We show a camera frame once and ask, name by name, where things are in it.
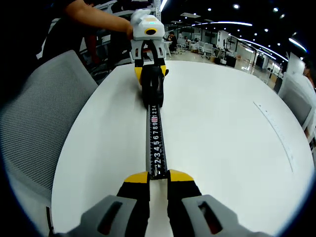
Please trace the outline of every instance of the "white chair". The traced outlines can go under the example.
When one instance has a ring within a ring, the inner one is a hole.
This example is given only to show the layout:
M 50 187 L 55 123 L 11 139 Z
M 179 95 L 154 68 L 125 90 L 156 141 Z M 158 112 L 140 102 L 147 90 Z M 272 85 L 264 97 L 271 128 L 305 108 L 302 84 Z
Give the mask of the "white chair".
M 314 94 L 308 92 L 308 88 L 304 86 L 304 81 L 303 83 L 301 81 L 305 80 L 305 78 L 299 78 L 299 76 L 291 76 L 289 73 L 284 73 L 278 95 L 293 112 L 302 129 L 305 130 L 314 117 L 316 95 L 314 92 Z
M 176 53 L 178 54 L 182 54 L 186 52 L 186 48 L 185 46 L 183 46 L 182 44 L 178 43 L 177 47 L 176 47 Z
M 96 82 L 71 50 L 38 67 L 20 94 L 1 110 L 0 147 L 5 170 L 17 199 L 39 229 L 43 220 L 38 219 L 41 212 L 35 208 L 51 206 L 59 155 L 79 112 L 96 88 Z
M 198 42 L 198 53 L 202 54 L 204 52 L 204 42 Z
M 210 59 L 210 57 L 212 56 L 212 53 L 213 53 L 213 45 L 211 43 L 205 43 L 202 58 L 206 57 Z

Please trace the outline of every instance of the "desk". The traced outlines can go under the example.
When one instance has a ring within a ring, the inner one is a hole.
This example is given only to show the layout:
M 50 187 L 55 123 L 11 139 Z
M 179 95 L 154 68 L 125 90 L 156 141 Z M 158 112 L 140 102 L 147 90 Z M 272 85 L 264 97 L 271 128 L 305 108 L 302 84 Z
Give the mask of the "desk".
M 172 44 L 172 41 L 164 41 L 163 43 L 164 43 L 164 47 L 167 50 L 167 53 L 169 54 L 169 56 L 171 58 L 171 52 L 170 52 L 169 46 Z
M 314 173 L 307 139 L 292 112 L 253 75 L 213 64 L 167 61 L 161 119 L 167 164 L 190 174 L 251 231 L 275 235 L 303 199 Z M 134 65 L 117 67 L 95 90 L 63 146 L 52 191 L 57 232 L 124 179 L 145 170 L 146 110 Z M 260 103 L 279 124 L 286 152 Z

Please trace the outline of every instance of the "floor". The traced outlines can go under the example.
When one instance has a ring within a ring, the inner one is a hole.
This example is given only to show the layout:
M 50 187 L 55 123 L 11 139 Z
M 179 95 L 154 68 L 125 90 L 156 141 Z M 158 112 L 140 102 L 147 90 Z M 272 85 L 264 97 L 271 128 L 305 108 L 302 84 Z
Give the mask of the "floor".
M 202 57 L 200 54 L 192 53 L 190 51 L 186 51 L 182 54 L 172 54 L 171 57 L 168 54 L 166 60 L 180 60 L 214 64 L 209 59 Z M 237 60 L 235 64 L 235 69 L 253 74 L 265 84 L 267 84 L 271 89 L 273 89 L 275 86 L 275 83 L 269 79 L 270 73 L 267 70 L 262 70 L 258 66 L 253 67 L 252 64 L 250 64 L 249 62 L 246 62 L 244 60 Z

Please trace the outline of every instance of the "hand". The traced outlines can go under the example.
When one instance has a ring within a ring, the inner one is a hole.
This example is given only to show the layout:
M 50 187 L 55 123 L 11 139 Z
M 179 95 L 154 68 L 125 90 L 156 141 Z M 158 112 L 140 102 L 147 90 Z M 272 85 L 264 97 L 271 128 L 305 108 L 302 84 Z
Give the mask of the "hand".
M 134 38 L 133 37 L 133 27 L 131 24 L 129 24 L 127 29 L 126 29 L 126 35 L 127 35 L 128 40 L 132 40 Z

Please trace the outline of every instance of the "office chair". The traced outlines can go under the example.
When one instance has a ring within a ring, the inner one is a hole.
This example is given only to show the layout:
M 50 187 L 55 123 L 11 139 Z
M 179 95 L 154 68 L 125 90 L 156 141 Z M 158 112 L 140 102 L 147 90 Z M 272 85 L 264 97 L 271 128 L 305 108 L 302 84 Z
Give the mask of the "office chair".
M 315 112 L 313 100 L 308 96 L 305 88 L 294 77 L 284 73 L 278 95 L 292 111 L 302 129 L 305 130 Z
M 41 65 L 0 113 L 0 147 L 11 186 L 46 206 L 66 137 L 97 88 L 74 51 Z

